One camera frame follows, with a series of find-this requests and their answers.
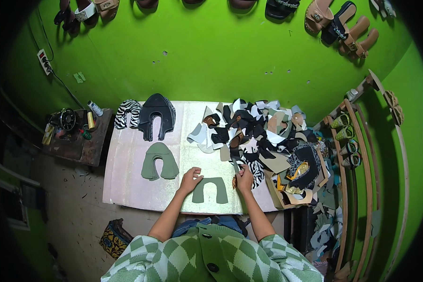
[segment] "zebra print leather piece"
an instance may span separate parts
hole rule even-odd
[[[131,113],[130,117],[130,128],[138,128],[139,122],[139,112],[141,110],[141,104],[135,100],[128,99],[122,102],[119,106],[116,113],[116,118],[114,119],[114,127],[117,129],[124,129],[127,127],[127,114]]]

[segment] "green wall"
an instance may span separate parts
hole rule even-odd
[[[225,0],[202,5],[164,0],[155,12],[141,12],[133,0],[121,0],[114,20],[99,20],[92,28],[82,24],[77,37],[53,24],[56,1],[43,0],[39,8],[55,52],[51,64],[56,74],[83,104],[91,99],[114,110],[125,99],[145,100],[159,92],[171,100],[279,99],[282,106],[299,104],[309,122],[319,121],[368,68],[384,79],[411,42],[401,19],[383,21],[369,1],[355,0],[358,10],[349,26],[364,14],[380,37],[365,62],[351,62],[305,31],[310,0],[303,0],[282,23],[265,18],[265,2],[242,11]],[[332,11],[344,2],[335,0]],[[75,1],[71,6],[76,8]],[[51,58],[37,11],[29,21],[39,47]],[[41,124],[45,114],[76,105],[54,77],[45,76],[37,51],[28,26],[22,26],[3,85],[14,103]],[[86,77],[81,84],[73,77],[79,71]]]
[[[411,44],[398,65],[383,80],[383,86],[395,93],[403,109],[405,120],[401,131],[409,163],[409,209],[400,253],[395,260],[397,265],[423,217],[423,61],[415,44]],[[379,247],[370,276],[377,281],[386,273],[398,242],[404,211],[404,170],[398,134],[382,94],[373,90],[363,94],[360,106],[374,139],[380,169],[383,215]],[[357,175],[358,184],[362,177]],[[366,195],[359,200],[359,205],[366,207]],[[357,259],[356,250],[353,259]]]

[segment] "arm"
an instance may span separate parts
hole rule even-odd
[[[249,166],[243,164],[242,167],[243,169],[236,174],[238,189],[243,195],[246,206],[248,207],[249,218],[251,218],[255,237],[257,241],[260,241],[268,235],[276,234],[276,232],[255,200],[254,194],[252,194],[251,187],[254,182],[254,176],[249,170]]]
[[[147,236],[154,237],[161,242],[171,238],[185,197],[191,193],[202,178],[204,178],[204,176],[199,176],[200,173],[201,169],[199,167],[192,167],[184,174],[180,188],[175,192],[174,198],[161,214],[160,218],[155,222],[154,226],[152,226]]]

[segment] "floor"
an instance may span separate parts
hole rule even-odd
[[[39,154],[30,176],[49,194],[48,241],[58,251],[69,281],[98,281],[115,262],[99,245],[108,222],[123,218],[123,227],[132,236],[146,235],[161,213],[102,203],[104,168],[94,168],[87,176],[79,176],[75,168],[71,162]],[[180,215],[177,223],[191,218],[205,217]],[[283,213],[270,213],[268,218],[283,235]],[[255,240],[250,225],[248,233]]]

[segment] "white thread spool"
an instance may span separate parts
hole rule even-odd
[[[95,112],[97,116],[103,115],[103,110],[91,100],[88,101],[88,107],[91,109],[91,111]]]

